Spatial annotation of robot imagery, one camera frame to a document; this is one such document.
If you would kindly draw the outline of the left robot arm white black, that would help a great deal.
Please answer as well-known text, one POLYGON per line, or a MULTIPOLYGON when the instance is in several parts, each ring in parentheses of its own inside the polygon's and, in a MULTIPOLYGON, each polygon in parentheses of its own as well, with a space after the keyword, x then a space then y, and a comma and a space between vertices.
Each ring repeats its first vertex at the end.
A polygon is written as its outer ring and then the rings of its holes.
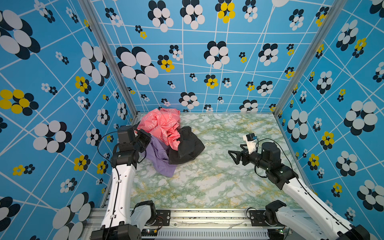
POLYGON ((146 225, 156 222, 157 213, 153 201, 144 201, 131 210, 131 193, 139 163, 151 142, 151 135, 137 126, 118 128, 119 143, 111 158, 112 176, 110 199, 101 229, 91 233, 91 240, 140 240, 146 225))

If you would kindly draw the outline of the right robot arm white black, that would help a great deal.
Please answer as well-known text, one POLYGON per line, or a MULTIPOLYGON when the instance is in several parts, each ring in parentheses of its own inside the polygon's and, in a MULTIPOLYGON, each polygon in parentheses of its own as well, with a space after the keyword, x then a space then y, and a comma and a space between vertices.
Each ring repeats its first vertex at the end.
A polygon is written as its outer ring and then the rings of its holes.
POLYGON ((255 169, 265 171, 265 177, 276 187, 295 200, 311 217, 307 220, 287 204, 276 200, 266 205, 265 221, 269 225, 288 227, 306 240, 369 240, 371 235, 361 225, 354 226, 333 211, 316 196, 299 175, 281 159, 279 146, 274 142, 263 143, 260 153, 255 142, 241 145, 242 151, 228 151, 236 165, 253 164, 255 169))

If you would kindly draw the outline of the purple cloth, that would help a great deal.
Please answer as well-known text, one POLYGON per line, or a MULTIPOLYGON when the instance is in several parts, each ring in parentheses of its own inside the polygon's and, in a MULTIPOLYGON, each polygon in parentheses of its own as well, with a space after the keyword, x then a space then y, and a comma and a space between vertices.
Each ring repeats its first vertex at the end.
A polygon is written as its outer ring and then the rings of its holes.
POLYGON ((158 138, 151 135, 151 141, 146 148, 146 158, 152 162, 155 170, 159 174, 171 178, 177 166, 169 164, 169 148, 169 146, 165 145, 158 138))

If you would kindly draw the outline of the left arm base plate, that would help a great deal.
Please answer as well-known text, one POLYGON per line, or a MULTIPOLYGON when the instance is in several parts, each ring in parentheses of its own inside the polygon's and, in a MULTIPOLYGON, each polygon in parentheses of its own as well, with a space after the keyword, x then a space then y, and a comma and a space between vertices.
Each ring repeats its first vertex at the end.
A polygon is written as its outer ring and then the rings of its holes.
POLYGON ((156 210, 154 220, 150 220, 146 227, 164 227, 169 226, 171 220, 171 210, 156 210))

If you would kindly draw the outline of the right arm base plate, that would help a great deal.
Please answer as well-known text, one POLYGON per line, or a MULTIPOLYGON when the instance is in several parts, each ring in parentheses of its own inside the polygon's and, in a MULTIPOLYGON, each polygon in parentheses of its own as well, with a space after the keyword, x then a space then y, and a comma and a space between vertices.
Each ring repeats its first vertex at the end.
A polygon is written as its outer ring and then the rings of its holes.
POLYGON ((265 216, 265 210, 246 210, 246 216, 251 221, 253 227, 284 227, 281 224, 269 224, 265 216))

